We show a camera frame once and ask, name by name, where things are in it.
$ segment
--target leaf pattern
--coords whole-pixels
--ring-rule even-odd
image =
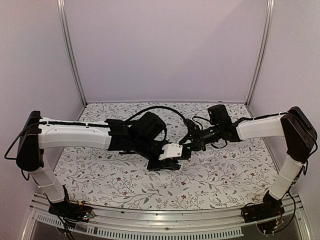
[[[208,118],[212,103],[93,103],[81,121],[125,120],[150,106],[168,106],[187,118]],[[243,104],[226,104],[232,121],[249,117]],[[176,114],[154,109],[167,125],[167,138],[178,142],[187,129]],[[204,127],[208,123],[199,120]],[[224,142],[216,143],[222,147]],[[70,199],[93,205],[144,210],[199,210],[261,202],[277,171],[261,138],[207,146],[185,160],[181,171],[147,171],[137,154],[89,147],[65,147],[54,170]]]

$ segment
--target robotic arm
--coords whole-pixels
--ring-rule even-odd
[[[45,149],[93,147],[122,151],[123,154],[136,153],[148,159],[147,169],[150,171],[179,170],[178,160],[187,160],[192,151],[205,151],[207,144],[220,139],[240,142],[250,138],[281,136],[285,137],[288,156],[278,177],[265,194],[263,203],[246,206],[242,212],[245,222],[283,214],[281,199],[297,181],[317,139],[317,132],[307,117],[298,107],[254,119],[240,118],[233,123],[224,105],[212,106],[208,113],[212,126],[200,129],[194,121],[184,119],[187,135],[179,143],[171,143],[166,140],[166,124],[151,112],[138,120],[74,122],[42,118],[39,111],[33,111],[19,135],[16,164],[28,172],[46,194],[50,213],[75,222],[87,222],[94,217],[91,207],[69,201],[66,188],[58,182],[47,163]],[[155,140],[162,131],[164,139]]]

